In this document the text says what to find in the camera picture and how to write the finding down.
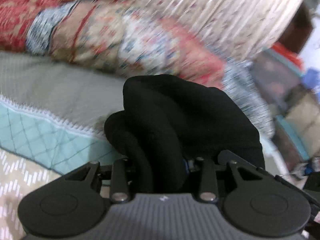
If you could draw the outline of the black pants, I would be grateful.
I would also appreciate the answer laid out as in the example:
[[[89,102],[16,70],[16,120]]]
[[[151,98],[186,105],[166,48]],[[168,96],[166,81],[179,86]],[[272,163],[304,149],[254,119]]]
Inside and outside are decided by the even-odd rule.
[[[139,193],[178,193],[186,160],[229,150],[265,167],[258,130],[222,90],[173,75],[135,76],[123,86],[122,111],[105,124],[107,140],[131,161]]]

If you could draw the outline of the clear storage bin teal lid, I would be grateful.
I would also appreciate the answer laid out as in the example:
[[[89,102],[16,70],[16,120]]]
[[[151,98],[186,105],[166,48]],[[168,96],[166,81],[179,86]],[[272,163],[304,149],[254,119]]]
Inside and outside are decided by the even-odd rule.
[[[275,127],[272,141],[290,172],[319,156],[319,102],[303,83],[301,71],[272,49],[262,51],[250,68],[268,103]]]

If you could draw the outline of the patchwork bedspread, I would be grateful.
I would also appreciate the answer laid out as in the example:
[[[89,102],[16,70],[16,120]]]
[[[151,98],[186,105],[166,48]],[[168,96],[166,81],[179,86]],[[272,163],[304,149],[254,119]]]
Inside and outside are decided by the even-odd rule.
[[[21,239],[21,199],[89,161],[120,158],[104,135],[124,79],[47,57],[1,52],[1,239]]]

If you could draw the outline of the red and blue patterned quilt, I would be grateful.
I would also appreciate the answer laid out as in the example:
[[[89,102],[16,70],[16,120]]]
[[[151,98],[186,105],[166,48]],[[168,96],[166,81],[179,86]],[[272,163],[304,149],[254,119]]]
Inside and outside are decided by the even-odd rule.
[[[1,0],[1,50],[132,77],[171,74],[223,89],[260,133],[272,116],[248,71],[172,17],[134,0]]]

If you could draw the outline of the floral curtain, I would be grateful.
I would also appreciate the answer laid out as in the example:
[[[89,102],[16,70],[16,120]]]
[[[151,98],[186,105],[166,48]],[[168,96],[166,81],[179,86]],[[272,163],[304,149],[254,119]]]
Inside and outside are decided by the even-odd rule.
[[[303,0],[136,0],[187,25],[201,40],[239,59],[271,47]]]

